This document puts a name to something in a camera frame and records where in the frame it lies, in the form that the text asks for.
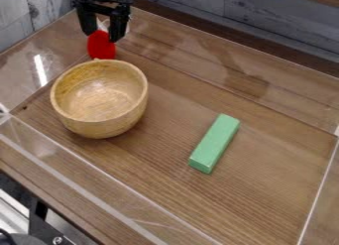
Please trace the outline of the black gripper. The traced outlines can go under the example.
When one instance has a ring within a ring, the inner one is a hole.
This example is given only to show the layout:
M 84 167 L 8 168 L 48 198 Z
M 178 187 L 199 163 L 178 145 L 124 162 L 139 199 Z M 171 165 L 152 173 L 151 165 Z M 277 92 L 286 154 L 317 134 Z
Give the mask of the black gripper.
M 110 15 L 110 41 L 116 43 L 126 35 L 131 4 L 131 0 L 75 0 L 84 34 L 88 36 L 98 30 L 95 13 Z

